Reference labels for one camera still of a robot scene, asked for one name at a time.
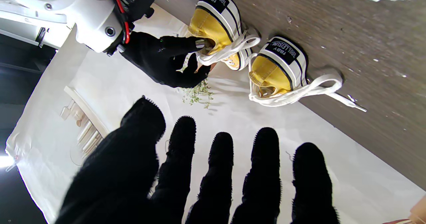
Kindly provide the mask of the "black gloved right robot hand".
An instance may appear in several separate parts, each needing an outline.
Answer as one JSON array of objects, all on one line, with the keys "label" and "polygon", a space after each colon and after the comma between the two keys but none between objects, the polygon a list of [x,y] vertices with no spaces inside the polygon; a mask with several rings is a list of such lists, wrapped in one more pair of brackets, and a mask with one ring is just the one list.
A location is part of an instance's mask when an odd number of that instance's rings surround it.
[{"label": "black gloved right robot hand", "polygon": [[204,48],[198,37],[163,36],[132,32],[121,55],[155,83],[193,89],[208,77],[210,66],[198,67],[195,52]]}]

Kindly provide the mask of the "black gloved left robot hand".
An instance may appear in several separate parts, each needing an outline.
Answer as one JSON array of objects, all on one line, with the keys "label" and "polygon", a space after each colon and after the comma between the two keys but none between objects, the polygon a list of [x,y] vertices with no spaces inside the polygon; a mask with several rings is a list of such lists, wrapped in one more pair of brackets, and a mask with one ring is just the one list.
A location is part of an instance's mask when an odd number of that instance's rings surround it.
[{"label": "black gloved left robot hand", "polygon": [[[196,122],[176,122],[160,165],[156,144],[166,129],[161,110],[143,96],[85,160],[73,178],[56,224],[180,224],[190,192]],[[242,203],[230,218],[233,139],[216,134],[187,224],[275,224],[280,213],[279,138],[257,132],[245,177]],[[313,143],[300,145],[293,159],[293,224],[339,224],[324,156]]]}]

